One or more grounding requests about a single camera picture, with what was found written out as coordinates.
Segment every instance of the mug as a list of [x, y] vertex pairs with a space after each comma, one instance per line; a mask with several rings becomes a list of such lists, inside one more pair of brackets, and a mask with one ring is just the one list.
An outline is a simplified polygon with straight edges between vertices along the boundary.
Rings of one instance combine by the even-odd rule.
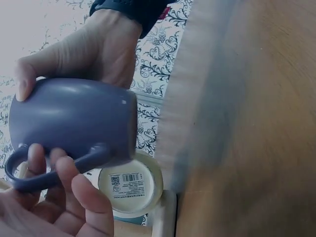
[[41, 79], [26, 101], [13, 98], [9, 132], [15, 151], [5, 173], [13, 187], [27, 193], [48, 189], [60, 182], [56, 171], [26, 179], [13, 175], [29, 146], [43, 145], [46, 155], [56, 147], [65, 150], [80, 173], [127, 163], [135, 153], [136, 95], [94, 80]]

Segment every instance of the fingernail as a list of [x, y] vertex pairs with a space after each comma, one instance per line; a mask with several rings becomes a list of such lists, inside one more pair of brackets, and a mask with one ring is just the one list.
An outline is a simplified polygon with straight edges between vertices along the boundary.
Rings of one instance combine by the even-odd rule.
[[19, 80], [17, 85], [18, 85], [18, 89], [16, 92], [16, 99], [18, 101], [23, 101], [25, 97], [25, 92], [26, 92], [26, 81]]

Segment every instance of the hand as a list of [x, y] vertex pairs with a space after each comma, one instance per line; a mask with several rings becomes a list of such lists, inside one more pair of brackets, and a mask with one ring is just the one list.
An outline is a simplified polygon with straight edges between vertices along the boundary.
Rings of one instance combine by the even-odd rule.
[[[50, 154], [62, 185], [40, 193], [14, 189], [0, 193], [0, 236], [113, 237], [114, 221], [109, 199], [79, 174], [74, 161], [61, 149]], [[30, 146], [26, 177], [46, 171], [43, 147]]]
[[96, 11], [80, 30], [17, 61], [17, 100], [30, 95], [38, 77], [94, 79], [129, 88], [141, 32], [141, 25], [118, 11]]

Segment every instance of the barcode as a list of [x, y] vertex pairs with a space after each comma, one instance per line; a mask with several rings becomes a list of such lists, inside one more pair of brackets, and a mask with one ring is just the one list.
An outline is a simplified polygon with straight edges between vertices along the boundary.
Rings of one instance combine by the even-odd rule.
[[112, 185], [119, 185], [119, 176], [111, 177]]
[[139, 180], [138, 174], [124, 174], [123, 175], [124, 182], [138, 181], [138, 180]]

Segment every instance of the round lid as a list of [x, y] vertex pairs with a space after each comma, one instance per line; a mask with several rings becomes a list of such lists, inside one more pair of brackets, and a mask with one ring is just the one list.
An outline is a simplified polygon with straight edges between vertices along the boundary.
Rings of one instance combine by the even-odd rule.
[[161, 170], [152, 157], [136, 152], [134, 160], [104, 168], [99, 175], [99, 189], [110, 199], [113, 213], [120, 218], [135, 218], [153, 209], [161, 197]]

